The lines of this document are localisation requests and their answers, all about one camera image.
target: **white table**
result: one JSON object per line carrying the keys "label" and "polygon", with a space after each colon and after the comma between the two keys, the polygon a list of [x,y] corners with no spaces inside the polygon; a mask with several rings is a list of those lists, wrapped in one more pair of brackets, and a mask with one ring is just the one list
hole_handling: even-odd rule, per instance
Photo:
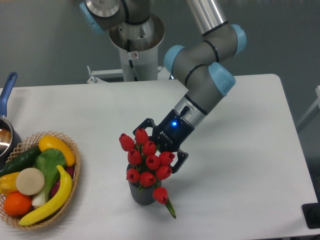
{"label": "white table", "polygon": [[156,124],[187,90],[176,80],[14,88],[8,120],[25,139],[67,134],[81,153],[78,189],[52,226],[15,230],[6,240],[244,240],[319,234],[302,204],[317,198],[280,79],[237,76],[220,104],[181,145],[189,158],[163,181],[177,219],[165,206],[141,206],[126,181],[119,136],[146,118]]}

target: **wicker basket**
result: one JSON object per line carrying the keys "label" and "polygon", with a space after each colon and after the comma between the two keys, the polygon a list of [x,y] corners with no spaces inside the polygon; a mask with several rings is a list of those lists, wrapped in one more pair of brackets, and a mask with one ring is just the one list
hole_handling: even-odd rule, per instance
{"label": "wicker basket", "polygon": [[72,191],[71,191],[71,194],[70,194],[68,200],[66,201],[66,203],[54,214],[54,216],[52,216],[50,219],[46,218],[45,220],[40,221],[38,223],[35,223],[31,226],[21,226],[21,225],[19,225],[19,221],[20,221],[21,217],[11,217],[5,213],[3,206],[4,206],[4,201],[6,199],[6,196],[4,196],[3,194],[0,194],[0,218],[2,221],[6,222],[7,225],[12,226],[16,229],[35,230],[35,229],[46,227],[49,224],[53,223],[66,210],[72,197],[74,196],[74,193],[75,193],[75,190],[76,190],[76,187],[78,184],[80,168],[81,168],[79,149],[77,147],[77,144],[75,144],[71,138],[64,135],[62,132],[49,131],[49,132],[37,133],[37,134],[32,135],[31,137],[27,137],[26,140],[23,140],[22,143],[19,143],[18,146],[13,150],[13,152],[10,154],[7,162],[11,161],[14,157],[18,156],[23,151],[37,145],[39,140],[43,136],[46,136],[46,135],[55,136],[55,137],[63,140],[68,145],[68,147],[72,150],[72,152],[75,156],[75,168],[74,168]]}

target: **red tulip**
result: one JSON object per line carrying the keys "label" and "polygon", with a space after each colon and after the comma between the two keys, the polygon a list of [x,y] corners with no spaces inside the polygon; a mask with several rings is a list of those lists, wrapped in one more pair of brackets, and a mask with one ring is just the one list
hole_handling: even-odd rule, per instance
{"label": "red tulip", "polygon": [[153,190],[152,193],[153,198],[161,204],[166,204],[168,201],[168,192],[167,189],[160,186]]}
{"label": "red tulip", "polygon": [[138,150],[136,149],[131,149],[130,151],[128,151],[128,162],[131,165],[138,165],[141,164],[142,162],[142,157],[141,154]]}
{"label": "red tulip", "polygon": [[162,153],[160,153],[159,155],[159,159],[160,159],[160,165],[161,166],[169,166],[176,155],[174,155],[172,152],[170,151],[164,151]]}
{"label": "red tulip", "polygon": [[156,170],[160,166],[159,157],[156,155],[150,155],[146,158],[145,164],[150,170]]}
{"label": "red tulip", "polygon": [[146,142],[149,141],[148,133],[144,128],[138,128],[135,131],[135,140],[138,145],[141,143],[145,144]]}
{"label": "red tulip", "polygon": [[156,145],[153,141],[147,141],[143,144],[142,153],[146,156],[155,155]]}
{"label": "red tulip", "polygon": [[134,140],[131,137],[129,137],[128,135],[126,135],[125,133],[122,133],[120,135],[119,141],[120,141],[122,149],[125,150],[126,152],[130,151],[131,149],[133,149],[135,147]]}
{"label": "red tulip", "polygon": [[140,179],[140,173],[135,168],[130,168],[126,171],[126,179],[131,183],[136,183]]}
{"label": "red tulip", "polygon": [[156,171],[155,171],[155,176],[159,180],[164,180],[168,178],[172,173],[172,169],[169,166],[160,166]]}
{"label": "red tulip", "polygon": [[156,178],[152,173],[145,171],[140,174],[140,184],[143,187],[152,186],[155,182],[156,182]]}

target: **yellow squash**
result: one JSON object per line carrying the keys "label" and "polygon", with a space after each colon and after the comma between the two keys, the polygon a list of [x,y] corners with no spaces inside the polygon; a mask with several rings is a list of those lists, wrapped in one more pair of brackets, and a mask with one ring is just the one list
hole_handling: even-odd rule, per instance
{"label": "yellow squash", "polygon": [[68,200],[73,185],[72,178],[61,165],[56,166],[56,168],[60,172],[59,190],[53,196],[53,198],[51,198],[44,205],[21,218],[19,225],[30,226],[45,219],[46,217],[49,217],[51,214],[54,214],[59,208],[61,208]]}
{"label": "yellow squash", "polygon": [[76,159],[71,149],[60,138],[55,136],[46,135],[39,140],[39,148],[41,152],[46,149],[58,149],[65,157],[65,164],[67,167],[71,167],[75,164]]}
{"label": "yellow squash", "polygon": [[11,193],[17,192],[16,179],[20,172],[13,172],[0,177],[0,194],[8,196]]}

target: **gripper logo text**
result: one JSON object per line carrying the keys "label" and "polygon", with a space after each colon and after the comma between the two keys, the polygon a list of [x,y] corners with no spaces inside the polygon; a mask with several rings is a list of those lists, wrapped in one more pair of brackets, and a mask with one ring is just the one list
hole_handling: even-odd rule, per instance
{"label": "gripper logo text", "polygon": [[160,134],[162,134],[171,144],[174,143],[174,141],[172,141],[172,140],[170,139],[170,137],[169,137],[167,134],[164,133],[164,131],[161,131]]}

